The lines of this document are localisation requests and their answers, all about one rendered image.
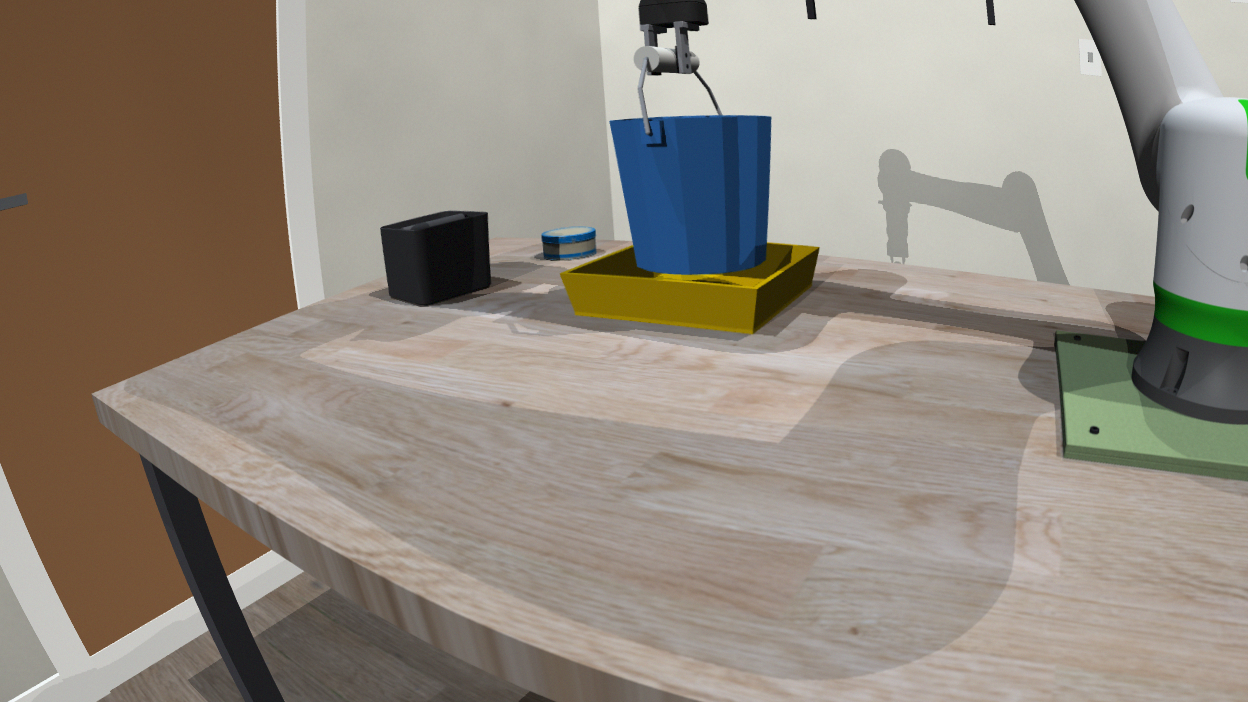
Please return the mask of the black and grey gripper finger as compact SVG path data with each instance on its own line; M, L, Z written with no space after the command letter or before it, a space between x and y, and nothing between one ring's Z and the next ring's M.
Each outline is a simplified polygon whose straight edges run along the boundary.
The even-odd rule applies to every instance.
M678 74L691 74L691 60L688 41L688 31L699 31L699 25L691 22L673 22L675 27L676 36L676 72ZM686 31L688 30L688 31Z
M646 24L640 25L640 31L644 32L645 46L658 47L656 34L666 32L666 27ZM646 75L658 76L661 75L661 72L646 72Z

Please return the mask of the yellow shallow tray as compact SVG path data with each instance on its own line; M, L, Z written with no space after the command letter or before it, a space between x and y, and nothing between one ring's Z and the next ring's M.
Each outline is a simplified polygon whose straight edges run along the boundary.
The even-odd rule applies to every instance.
M675 275L636 267L631 245L560 276L578 316L755 334L812 286L819 249L768 242L754 269Z

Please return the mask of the blue bucket with metal handle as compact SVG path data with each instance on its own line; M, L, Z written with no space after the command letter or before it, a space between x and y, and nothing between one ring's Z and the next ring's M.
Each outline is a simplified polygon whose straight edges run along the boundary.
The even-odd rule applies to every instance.
M768 250L771 116L723 115L696 72L699 57L690 57L718 115L648 117L645 74L676 72L676 52L643 46L633 57L643 117L609 121L636 267L675 275L754 269Z

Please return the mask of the round tin with cream lid and blue rim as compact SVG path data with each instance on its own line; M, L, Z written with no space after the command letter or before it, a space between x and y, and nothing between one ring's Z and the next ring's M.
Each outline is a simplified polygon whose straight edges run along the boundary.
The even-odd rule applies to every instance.
M544 259L587 259L597 254L597 231L592 227L554 229L540 234Z

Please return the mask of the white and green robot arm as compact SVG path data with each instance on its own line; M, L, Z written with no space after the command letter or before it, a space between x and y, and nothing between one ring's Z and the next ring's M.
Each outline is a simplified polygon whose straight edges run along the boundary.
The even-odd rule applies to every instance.
M1248 99L1223 97L1172 0L1075 2L1159 212L1132 381L1178 413L1248 425Z

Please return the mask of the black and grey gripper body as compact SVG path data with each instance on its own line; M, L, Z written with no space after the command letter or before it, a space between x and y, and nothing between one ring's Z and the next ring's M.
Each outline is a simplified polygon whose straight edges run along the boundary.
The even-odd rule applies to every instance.
M691 22L708 25L708 4L705 0L640 0L640 25L674 27L673 22Z

